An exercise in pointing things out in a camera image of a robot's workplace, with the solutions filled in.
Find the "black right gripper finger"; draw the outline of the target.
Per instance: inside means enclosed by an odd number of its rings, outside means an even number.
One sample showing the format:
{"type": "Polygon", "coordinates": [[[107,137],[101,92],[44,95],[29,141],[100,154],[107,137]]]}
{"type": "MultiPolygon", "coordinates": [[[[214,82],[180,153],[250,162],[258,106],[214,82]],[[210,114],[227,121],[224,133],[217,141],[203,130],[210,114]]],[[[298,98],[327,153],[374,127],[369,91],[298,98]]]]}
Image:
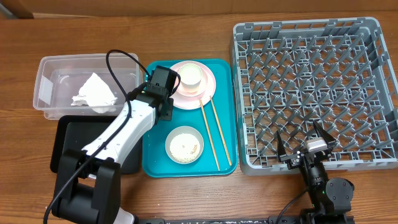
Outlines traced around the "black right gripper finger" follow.
{"type": "Polygon", "coordinates": [[[318,137],[322,137],[327,146],[336,146],[336,139],[327,131],[325,131],[318,122],[313,121],[313,127],[318,137]]]}
{"type": "Polygon", "coordinates": [[[286,155],[286,151],[284,143],[278,131],[276,132],[276,135],[277,135],[277,157],[278,159],[282,159],[282,157],[286,155]]]}

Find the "grey bowl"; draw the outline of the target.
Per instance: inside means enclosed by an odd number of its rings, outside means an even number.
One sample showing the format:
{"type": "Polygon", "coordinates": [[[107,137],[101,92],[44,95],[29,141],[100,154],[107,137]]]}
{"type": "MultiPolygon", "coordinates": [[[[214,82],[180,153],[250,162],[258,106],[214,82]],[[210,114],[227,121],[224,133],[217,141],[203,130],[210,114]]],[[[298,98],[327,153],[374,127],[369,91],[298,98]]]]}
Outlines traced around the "grey bowl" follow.
{"type": "Polygon", "coordinates": [[[168,157],[178,164],[195,162],[204,150],[204,140],[191,126],[179,126],[169,132],[165,140],[168,157]]]}

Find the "white rice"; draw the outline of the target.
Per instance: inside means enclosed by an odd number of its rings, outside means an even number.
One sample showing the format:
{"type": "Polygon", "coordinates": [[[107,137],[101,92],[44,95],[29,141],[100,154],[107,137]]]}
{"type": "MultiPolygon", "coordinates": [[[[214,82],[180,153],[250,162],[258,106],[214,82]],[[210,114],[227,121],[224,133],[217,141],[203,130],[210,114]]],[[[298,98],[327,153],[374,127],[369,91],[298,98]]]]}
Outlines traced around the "white rice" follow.
{"type": "Polygon", "coordinates": [[[179,163],[194,161],[199,155],[200,150],[200,142],[192,134],[178,134],[170,142],[171,156],[179,163]]]}

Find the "white napkin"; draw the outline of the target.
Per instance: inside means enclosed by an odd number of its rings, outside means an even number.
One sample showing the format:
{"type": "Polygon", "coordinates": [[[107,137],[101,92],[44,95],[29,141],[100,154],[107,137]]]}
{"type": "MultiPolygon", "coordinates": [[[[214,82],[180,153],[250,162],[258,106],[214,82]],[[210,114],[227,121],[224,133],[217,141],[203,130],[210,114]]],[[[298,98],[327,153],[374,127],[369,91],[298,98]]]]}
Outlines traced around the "white napkin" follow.
{"type": "Polygon", "coordinates": [[[72,106],[89,106],[94,112],[103,114],[114,112],[117,97],[114,96],[109,86],[96,74],[79,89],[77,96],[72,97],[72,106]]]}

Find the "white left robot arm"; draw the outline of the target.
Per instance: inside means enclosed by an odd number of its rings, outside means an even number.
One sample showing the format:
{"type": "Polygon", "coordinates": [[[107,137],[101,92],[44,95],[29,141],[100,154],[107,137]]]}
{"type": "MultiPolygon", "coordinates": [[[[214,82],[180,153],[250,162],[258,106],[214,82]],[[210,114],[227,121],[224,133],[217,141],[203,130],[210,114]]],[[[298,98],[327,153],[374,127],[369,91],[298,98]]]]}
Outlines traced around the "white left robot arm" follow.
{"type": "Polygon", "coordinates": [[[134,222],[121,209],[121,168],[140,138],[160,119],[170,120],[174,84],[143,83],[130,93],[116,119],[80,151],[60,157],[49,215],[74,223],[134,222]]]}

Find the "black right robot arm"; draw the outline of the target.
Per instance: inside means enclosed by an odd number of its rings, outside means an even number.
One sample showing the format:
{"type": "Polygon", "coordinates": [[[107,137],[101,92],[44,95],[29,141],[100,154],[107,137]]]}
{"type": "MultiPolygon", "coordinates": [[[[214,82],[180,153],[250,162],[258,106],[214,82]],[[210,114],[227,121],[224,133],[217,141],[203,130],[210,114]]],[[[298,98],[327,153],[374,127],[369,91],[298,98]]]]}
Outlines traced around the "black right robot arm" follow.
{"type": "Polygon", "coordinates": [[[354,184],[343,178],[329,178],[323,165],[331,156],[336,139],[315,121],[313,127],[317,137],[290,155],[286,154],[280,134],[276,134],[278,161],[287,164],[289,170],[299,169],[306,188],[282,209],[274,223],[354,224],[354,218],[346,214],[351,210],[354,184]],[[309,194],[312,208],[304,208],[297,217],[285,216],[285,211],[305,193],[309,194]]]}

